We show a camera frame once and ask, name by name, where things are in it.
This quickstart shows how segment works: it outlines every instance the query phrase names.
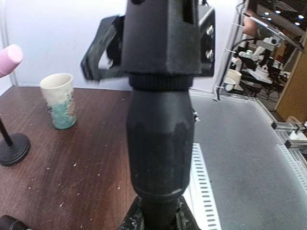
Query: pink object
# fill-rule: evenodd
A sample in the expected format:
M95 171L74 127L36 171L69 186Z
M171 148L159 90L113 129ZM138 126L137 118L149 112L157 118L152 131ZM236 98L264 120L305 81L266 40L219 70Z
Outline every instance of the pink object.
M18 45L10 45L0 51L0 78L9 75L23 60L24 54Z

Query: ceramic cup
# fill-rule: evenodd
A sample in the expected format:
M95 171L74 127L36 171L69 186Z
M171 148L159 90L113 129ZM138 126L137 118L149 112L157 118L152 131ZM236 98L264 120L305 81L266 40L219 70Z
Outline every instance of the ceramic cup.
M226 77L223 88L225 91L229 92L234 89L235 85L236 85L235 80L231 79L230 77Z
M70 128L77 121L72 79L71 74L57 73L42 79L39 84L52 124L57 129Z
M233 69L229 69L227 71L227 75L226 76L231 78L232 80L234 80L236 82L235 88L239 87L240 81L241 81L241 77L242 77L242 74L240 72L235 71Z

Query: perforated metal strip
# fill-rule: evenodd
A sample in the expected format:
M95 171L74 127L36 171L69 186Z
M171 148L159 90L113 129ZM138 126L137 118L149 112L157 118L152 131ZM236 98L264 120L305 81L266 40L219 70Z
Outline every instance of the perforated metal strip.
M193 145L190 184L184 197L200 229L221 230L210 179L198 143Z
M285 145L279 145L278 147L280 148L280 150L282 151L282 153L290 163L305 193L307 194L307 171L303 163L300 160L295 160L294 156L291 154L291 152L287 149Z

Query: ribbed rubber ring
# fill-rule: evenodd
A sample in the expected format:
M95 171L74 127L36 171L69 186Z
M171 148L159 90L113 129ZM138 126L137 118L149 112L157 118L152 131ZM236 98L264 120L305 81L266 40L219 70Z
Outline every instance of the ribbed rubber ring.
M10 216L0 218L0 230L27 230L29 229L22 222Z
M158 90L158 91L188 90L193 85L193 76L130 74L129 84L134 89L137 90Z

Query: brown tabletop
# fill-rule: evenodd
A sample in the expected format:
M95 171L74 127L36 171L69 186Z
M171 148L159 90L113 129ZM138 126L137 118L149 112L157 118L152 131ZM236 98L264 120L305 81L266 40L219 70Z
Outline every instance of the brown tabletop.
M38 88L0 97L9 133L31 140L23 162L0 167L0 216L35 230L115 230L136 196L125 120L130 92L75 89L78 122L56 130Z

